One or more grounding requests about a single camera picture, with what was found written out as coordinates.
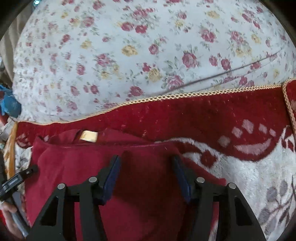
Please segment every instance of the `teal object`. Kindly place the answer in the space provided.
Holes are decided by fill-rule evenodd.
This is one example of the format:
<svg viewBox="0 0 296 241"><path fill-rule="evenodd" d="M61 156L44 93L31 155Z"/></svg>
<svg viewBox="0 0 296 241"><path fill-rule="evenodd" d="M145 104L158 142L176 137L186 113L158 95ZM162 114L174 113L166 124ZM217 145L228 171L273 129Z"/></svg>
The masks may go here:
<svg viewBox="0 0 296 241"><path fill-rule="evenodd" d="M0 85L0 91L4 92L4 97L0 100L1 114L7 113L9 116L17 118L21 112L21 104L13 96L12 90Z"/></svg>

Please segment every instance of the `white floral fabric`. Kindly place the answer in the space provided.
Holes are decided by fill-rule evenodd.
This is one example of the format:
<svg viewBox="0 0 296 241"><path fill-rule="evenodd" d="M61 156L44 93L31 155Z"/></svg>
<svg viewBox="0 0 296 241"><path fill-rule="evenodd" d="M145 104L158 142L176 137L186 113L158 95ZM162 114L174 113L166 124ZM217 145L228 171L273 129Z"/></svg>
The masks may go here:
<svg viewBox="0 0 296 241"><path fill-rule="evenodd" d="M44 0L15 52L20 119L83 118L170 93L280 83L296 49L255 0Z"/></svg>

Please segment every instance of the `yellow tag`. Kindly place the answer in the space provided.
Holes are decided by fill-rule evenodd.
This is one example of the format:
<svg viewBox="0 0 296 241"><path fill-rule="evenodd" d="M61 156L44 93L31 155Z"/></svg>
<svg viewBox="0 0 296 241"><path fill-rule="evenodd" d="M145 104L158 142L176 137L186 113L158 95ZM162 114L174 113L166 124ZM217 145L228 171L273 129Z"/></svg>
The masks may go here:
<svg viewBox="0 0 296 241"><path fill-rule="evenodd" d="M88 142L96 142L98 139L98 133L94 131L83 131L80 140Z"/></svg>

